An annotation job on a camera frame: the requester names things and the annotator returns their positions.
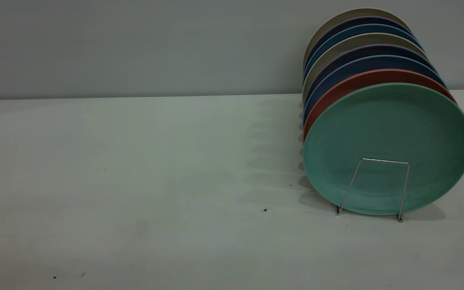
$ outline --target white table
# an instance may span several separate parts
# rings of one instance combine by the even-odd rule
[[[402,224],[336,216],[301,112],[298,94],[0,101],[0,290],[464,290],[464,176]]]

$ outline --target dark blue plate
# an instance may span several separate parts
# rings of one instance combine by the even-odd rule
[[[403,48],[402,46],[394,46],[392,44],[376,44],[372,46],[361,46],[359,48],[356,48],[354,50],[348,51],[339,57],[336,57],[333,61],[330,62],[316,77],[313,79],[313,82],[309,86],[309,89],[307,90],[307,95],[305,96],[304,100],[307,101],[309,95],[311,95],[311,92],[316,88],[318,84],[320,84],[320,81],[324,79],[325,77],[328,76],[331,72],[333,72],[335,69],[339,68],[340,66],[344,64],[348,64],[349,62],[360,59],[363,57],[367,56],[372,56],[372,55],[400,55],[403,57],[407,57],[410,59],[414,59],[421,64],[425,64],[429,68],[431,68],[433,71],[436,72],[436,69],[433,67],[433,65],[422,55],[419,55],[418,53],[408,49],[408,48]]]
[[[320,39],[317,40],[315,44],[313,44],[313,48],[309,51],[309,54],[306,56],[306,61],[305,65],[307,66],[307,63],[309,62],[309,59],[315,53],[315,51],[325,42],[327,39],[331,38],[333,35],[348,29],[350,27],[354,27],[357,25],[362,25],[362,24],[385,24],[389,26],[393,26],[399,29],[402,29],[403,31],[409,33],[410,35],[413,35],[409,29],[405,28],[402,26],[402,24],[399,24],[398,22],[395,22],[393,20],[390,20],[388,18],[384,17],[375,17],[375,16],[364,16],[364,17],[357,17],[357,18],[352,18],[347,21],[341,22],[340,24],[337,24],[337,26],[334,26],[333,28],[330,28],[329,31],[327,31]]]
[[[363,57],[340,66],[320,81],[320,84],[316,86],[311,93],[309,100],[305,104],[303,118],[304,125],[307,120],[307,116],[309,116],[309,112],[311,112],[311,109],[315,106],[316,102],[324,93],[330,90],[337,83],[358,73],[379,70],[381,68],[399,68],[401,70],[414,71],[438,81],[442,84],[442,86],[447,88],[443,80],[435,71],[414,59],[396,55],[373,55]]]
[[[416,44],[421,50],[423,50],[422,46],[416,40],[416,38],[412,37],[409,33],[406,31],[396,28],[390,25],[386,24],[362,24],[362,25],[357,25],[354,27],[347,28],[343,31],[340,31],[327,39],[320,47],[316,49],[316,51],[313,53],[311,58],[308,60],[307,65],[305,66],[304,69],[304,80],[307,77],[307,74],[309,73],[309,70],[311,70],[311,67],[315,63],[315,61],[324,53],[326,52],[329,48],[333,47],[335,44],[349,38],[353,37],[356,35],[364,34],[364,33],[388,33],[392,35],[397,35],[402,38],[405,38],[409,41],[411,41],[413,44]]]

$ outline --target navy plate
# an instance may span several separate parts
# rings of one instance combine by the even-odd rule
[[[307,66],[307,63],[309,62],[308,60],[311,58],[313,53],[325,42],[327,39],[331,38],[333,35],[348,29],[350,27],[354,27],[357,25],[362,25],[362,24],[385,24],[389,26],[393,26],[399,29],[402,29],[403,31],[406,31],[410,35],[413,35],[413,33],[405,28],[402,24],[390,20],[385,17],[375,17],[375,16],[363,16],[363,17],[357,17],[357,18],[352,18],[349,20],[346,20],[344,22],[341,22],[340,24],[337,24],[337,26],[334,26],[333,28],[330,28],[329,31],[327,31],[320,39],[317,40],[315,44],[313,44],[313,48],[309,51],[309,54],[306,56],[306,61],[305,64]]]
[[[304,69],[304,80],[307,77],[307,74],[309,73],[309,70],[311,70],[311,67],[315,63],[315,61],[324,53],[326,52],[329,48],[333,47],[335,44],[349,38],[353,37],[355,35],[360,35],[364,33],[388,33],[392,35],[398,35],[402,38],[405,38],[409,41],[411,41],[413,44],[416,44],[422,51],[423,48],[416,40],[416,38],[412,37],[409,33],[406,31],[396,28],[390,25],[386,24],[362,24],[362,25],[357,25],[354,27],[347,28],[343,31],[338,32],[337,34],[333,35],[329,39],[327,39],[320,47],[316,49],[316,51],[313,53],[313,55],[309,58],[307,65],[305,66]]]
[[[436,72],[436,69],[425,57],[419,55],[418,53],[408,48],[403,48],[402,46],[394,46],[392,44],[376,44],[372,46],[361,46],[354,50],[348,51],[340,55],[339,57],[336,57],[325,68],[323,68],[323,70],[315,77],[315,79],[313,79],[311,85],[309,86],[309,89],[306,92],[304,92],[306,93],[305,101],[307,101],[309,95],[311,95],[311,92],[316,88],[316,86],[320,84],[320,81],[322,81],[325,77],[327,77],[328,74],[333,72],[335,69],[339,68],[344,64],[348,64],[353,60],[372,55],[400,55],[425,64],[426,66],[428,66]]]

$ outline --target mint green plate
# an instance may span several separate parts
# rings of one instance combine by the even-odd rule
[[[464,173],[464,114],[444,95],[404,83],[354,91],[325,110],[304,143],[314,188],[341,205],[361,158],[409,162],[403,212],[449,191]],[[363,161],[344,208],[396,215],[407,165]]]

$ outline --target ceramic plate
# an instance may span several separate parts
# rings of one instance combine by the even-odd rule
[[[381,9],[375,9],[375,8],[358,8],[358,9],[353,9],[349,11],[345,11],[341,14],[338,14],[325,22],[313,35],[311,40],[309,41],[309,44],[307,44],[307,48],[304,53],[304,63],[302,64],[302,69],[305,67],[305,61],[309,55],[309,52],[311,51],[311,48],[313,48],[314,44],[331,28],[334,26],[337,26],[337,24],[340,24],[342,22],[345,22],[349,19],[352,18],[357,18],[357,17],[366,17],[366,16],[375,16],[375,17],[384,17],[389,20],[393,20],[395,22],[398,22],[401,24],[403,27],[407,29],[407,31],[411,32],[411,29],[403,22],[400,18],[397,16],[393,15],[392,13],[389,13],[388,11],[384,11]]]
[[[341,42],[349,37],[353,37],[353,36],[364,34],[364,33],[388,33],[392,35],[398,35],[416,44],[423,51],[423,48],[422,46],[420,46],[418,41],[414,37],[412,37],[409,33],[403,31],[402,29],[389,26],[389,25],[385,25],[385,24],[357,25],[357,26],[353,26],[353,27],[350,27],[348,29],[345,29],[343,31],[336,33],[335,35],[327,39],[323,44],[321,44],[319,48],[317,48],[314,51],[311,51],[312,56],[309,58],[308,63],[304,69],[304,79],[307,73],[309,72],[309,70],[311,69],[311,66],[313,66],[313,64],[315,63],[315,61],[329,48],[331,48],[338,42]]]
[[[421,64],[428,66],[433,71],[436,72],[433,65],[422,55],[415,53],[412,50],[407,48],[403,48],[401,46],[391,46],[391,45],[383,45],[383,46],[362,46],[360,48],[356,48],[349,52],[346,52],[333,61],[330,62],[323,70],[313,79],[312,82],[309,82],[309,86],[305,87],[302,91],[302,96],[304,97],[304,103],[307,101],[309,94],[316,88],[316,85],[320,83],[325,77],[328,76],[331,72],[335,69],[339,68],[340,66],[347,64],[351,61],[356,59],[360,59],[367,56],[372,55],[399,55],[403,57],[407,57],[410,59],[414,59]]]
[[[344,31],[346,29],[352,28],[357,25],[363,25],[363,24],[385,24],[388,26],[392,26],[394,28],[401,29],[402,31],[407,32],[409,35],[412,35],[411,31],[408,31],[404,26],[399,24],[398,22],[395,22],[393,20],[390,20],[388,18],[384,17],[357,17],[357,18],[352,18],[349,20],[346,20],[340,24],[337,24],[337,26],[334,26],[331,28],[329,31],[327,31],[315,44],[313,44],[313,47],[309,51],[309,54],[306,56],[305,59],[305,66],[309,64],[309,58],[311,55],[314,54],[314,52],[322,45],[324,42],[326,42],[328,39],[333,37],[335,34],[340,33],[341,31]]]
[[[449,98],[414,84],[354,91],[328,107],[304,143],[314,188],[341,205],[361,158],[409,162],[403,212],[447,193],[464,173],[464,114]],[[398,213],[407,166],[362,162],[344,208],[368,215]]]
[[[374,44],[391,44],[393,46],[402,46],[422,55],[427,59],[425,53],[416,44],[400,36],[388,33],[365,33],[356,35],[343,40],[335,46],[329,48],[318,58],[318,60],[315,61],[304,80],[304,88],[310,86],[311,81],[315,79],[315,77],[323,70],[323,68],[336,57],[339,57],[341,54],[361,46],[371,46]]]
[[[311,92],[311,95],[309,96],[309,99],[304,106],[304,126],[307,120],[307,116],[309,116],[313,106],[315,106],[316,102],[322,97],[322,95],[330,90],[333,86],[358,73],[380,70],[382,68],[398,68],[401,70],[418,72],[427,77],[430,77],[431,79],[434,79],[435,81],[438,81],[446,88],[443,80],[435,71],[431,70],[427,66],[424,66],[416,60],[396,55],[375,55],[363,57],[340,66],[331,72],[322,81],[320,81],[320,84],[318,84]]]
[[[431,79],[430,77],[426,77],[425,75],[412,71],[390,68],[368,71],[356,74],[353,77],[349,77],[348,79],[341,81],[339,84],[328,90],[316,102],[315,106],[313,106],[309,116],[307,117],[307,122],[305,122],[304,141],[307,137],[309,129],[311,129],[311,126],[313,126],[313,123],[316,121],[316,119],[320,117],[320,114],[322,114],[324,110],[326,110],[330,105],[334,104],[335,101],[341,99],[347,94],[350,94],[351,92],[354,92],[355,90],[383,83],[408,83],[421,85],[439,92],[440,94],[448,97],[454,103],[456,103],[456,100],[451,95],[449,90],[444,88],[444,86],[442,86],[437,81]]]

